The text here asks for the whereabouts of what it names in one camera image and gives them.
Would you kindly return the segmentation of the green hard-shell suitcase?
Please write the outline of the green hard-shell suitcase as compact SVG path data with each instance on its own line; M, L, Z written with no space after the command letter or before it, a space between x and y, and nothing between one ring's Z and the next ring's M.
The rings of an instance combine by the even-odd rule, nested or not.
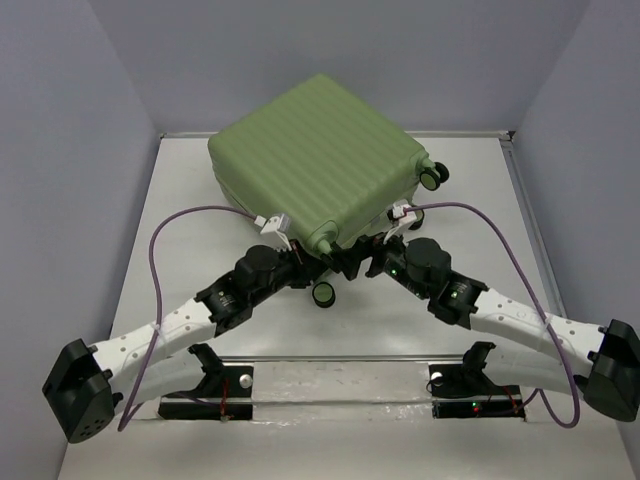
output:
M234 207L286 214L290 243L315 257L360 238L373 248L395 202L449 177L417 140L323 74L212 135L208 151Z

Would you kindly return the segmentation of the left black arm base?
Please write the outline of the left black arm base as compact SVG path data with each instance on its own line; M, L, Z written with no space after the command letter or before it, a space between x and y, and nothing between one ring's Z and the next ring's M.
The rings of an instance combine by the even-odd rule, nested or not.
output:
M208 344L195 344L182 355L195 361L189 369L198 383L190 390L160 399L158 416L163 420L212 420L220 422L253 419L254 365L224 363Z

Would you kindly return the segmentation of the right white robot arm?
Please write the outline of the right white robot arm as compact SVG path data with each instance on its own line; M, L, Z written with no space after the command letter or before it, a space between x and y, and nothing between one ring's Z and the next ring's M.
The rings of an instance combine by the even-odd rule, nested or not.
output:
M425 301L443 323L523 346L509 354L492 342L475 343L458 375L468 390L520 384L566 392L606 417L636 420L639 337L631 325L613 319L602 326L538 312L454 271L450 254L429 238L375 240L367 274L379 273Z

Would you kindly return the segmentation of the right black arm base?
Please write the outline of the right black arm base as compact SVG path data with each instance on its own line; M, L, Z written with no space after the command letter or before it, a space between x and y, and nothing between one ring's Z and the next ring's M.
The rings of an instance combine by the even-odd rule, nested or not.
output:
M485 374L495 350L492 342L475 342L461 361L429 366L425 389L434 399L435 418L526 418L520 387L499 385Z

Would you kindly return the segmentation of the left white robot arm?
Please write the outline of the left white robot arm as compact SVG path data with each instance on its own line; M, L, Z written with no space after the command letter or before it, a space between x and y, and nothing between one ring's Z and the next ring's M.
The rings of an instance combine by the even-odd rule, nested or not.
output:
M66 440L85 442L114 419L128 423L141 404L167 394L215 392L224 366L208 341L246 322L284 288L315 286L328 271L355 279L372 250L365 238L318 257L298 242L283 251L255 245L172 312L117 338L66 344L42 387Z

